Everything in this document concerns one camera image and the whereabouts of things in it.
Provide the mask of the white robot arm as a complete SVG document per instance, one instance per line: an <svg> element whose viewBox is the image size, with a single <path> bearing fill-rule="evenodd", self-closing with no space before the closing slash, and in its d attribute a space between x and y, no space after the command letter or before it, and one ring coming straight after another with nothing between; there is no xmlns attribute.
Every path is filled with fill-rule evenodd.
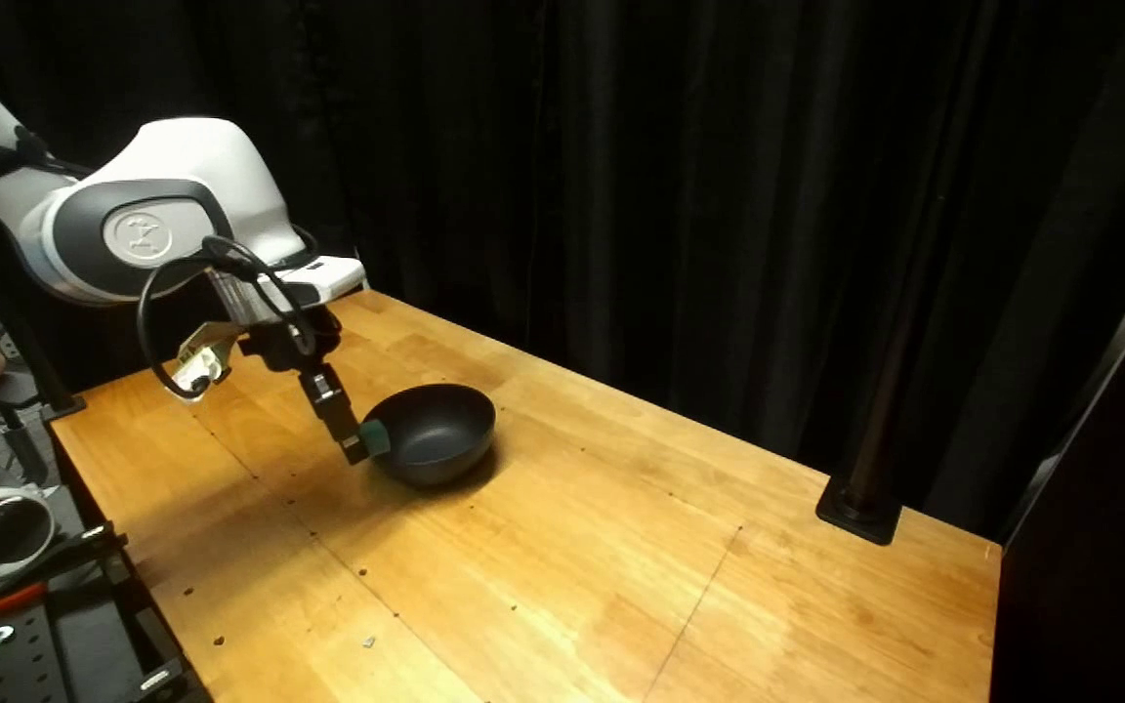
<svg viewBox="0 0 1125 703"><path fill-rule="evenodd" d="M201 403L237 343L296 374L348 460L367 453L326 363L340 343L327 303L365 290L367 268L305 236L233 121L146 121L115 161L74 171L0 102L0 225L60 300L130 303L136 348L170 393Z"/></svg>

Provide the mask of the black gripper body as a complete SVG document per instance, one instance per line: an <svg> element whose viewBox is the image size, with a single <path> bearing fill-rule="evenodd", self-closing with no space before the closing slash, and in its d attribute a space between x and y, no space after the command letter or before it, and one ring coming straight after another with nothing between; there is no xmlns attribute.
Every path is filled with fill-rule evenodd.
<svg viewBox="0 0 1125 703"><path fill-rule="evenodd" d="M305 308L284 324L253 324L241 341L241 355L257 355L271 372L313 372L340 348L340 321L327 308Z"/></svg>

